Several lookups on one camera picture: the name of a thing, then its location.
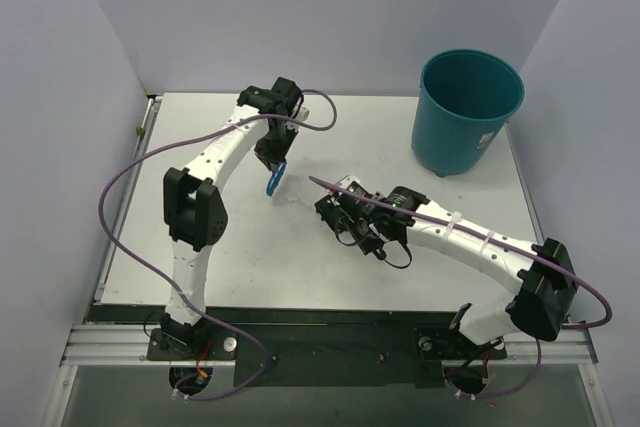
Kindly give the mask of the blue brush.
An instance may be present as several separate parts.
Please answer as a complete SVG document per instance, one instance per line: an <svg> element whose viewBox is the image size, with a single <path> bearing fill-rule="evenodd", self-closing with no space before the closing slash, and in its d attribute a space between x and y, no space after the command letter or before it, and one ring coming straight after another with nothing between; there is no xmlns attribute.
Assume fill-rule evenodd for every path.
<svg viewBox="0 0 640 427"><path fill-rule="evenodd" d="M267 182L265 193L268 197L272 197L280 184L282 177L287 168L287 161L279 163L272 171L271 176Z"/></svg>

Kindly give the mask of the black slotted scoop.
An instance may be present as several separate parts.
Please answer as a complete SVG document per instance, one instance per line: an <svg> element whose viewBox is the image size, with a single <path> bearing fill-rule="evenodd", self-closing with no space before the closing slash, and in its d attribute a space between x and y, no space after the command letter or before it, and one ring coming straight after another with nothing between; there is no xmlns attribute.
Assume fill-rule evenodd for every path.
<svg viewBox="0 0 640 427"><path fill-rule="evenodd" d="M314 204L314 207L321 220L332 230L339 227L343 212L332 195L325 195Z"/></svg>

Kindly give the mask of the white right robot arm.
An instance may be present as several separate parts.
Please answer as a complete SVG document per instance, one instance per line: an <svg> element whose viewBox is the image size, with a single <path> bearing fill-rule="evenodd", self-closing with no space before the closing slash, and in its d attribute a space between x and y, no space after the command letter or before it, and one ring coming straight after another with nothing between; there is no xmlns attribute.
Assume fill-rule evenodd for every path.
<svg viewBox="0 0 640 427"><path fill-rule="evenodd" d="M499 283L505 295L486 305L467 303L447 330L449 349L468 356L480 346L522 332L552 342L560 333L577 283L566 247L554 239L522 241L474 224L407 187L387 196L347 176L315 204L335 236L347 233L363 254L384 261L398 243L437 251Z"/></svg>

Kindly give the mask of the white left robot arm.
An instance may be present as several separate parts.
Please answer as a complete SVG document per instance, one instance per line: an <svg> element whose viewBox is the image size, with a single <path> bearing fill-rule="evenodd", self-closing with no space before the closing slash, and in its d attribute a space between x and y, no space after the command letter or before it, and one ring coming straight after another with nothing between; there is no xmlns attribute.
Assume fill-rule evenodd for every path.
<svg viewBox="0 0 640 427"><path fill-rule="evenodd" d="M278 114L304 121L302 90L279 77L269 89L250 86L242 91L227 120L231 130L214 139L185 167L170 168L163 178L163 214L173 241L169 303L161 319L161 331L181 357L200 355L206 344L204 290L212 247L227 225L222 191L231 174L249 151L271 173L267 194L272 195L286 169L286 155L297 127L285 120L243 121L258 114Z"/></svg>

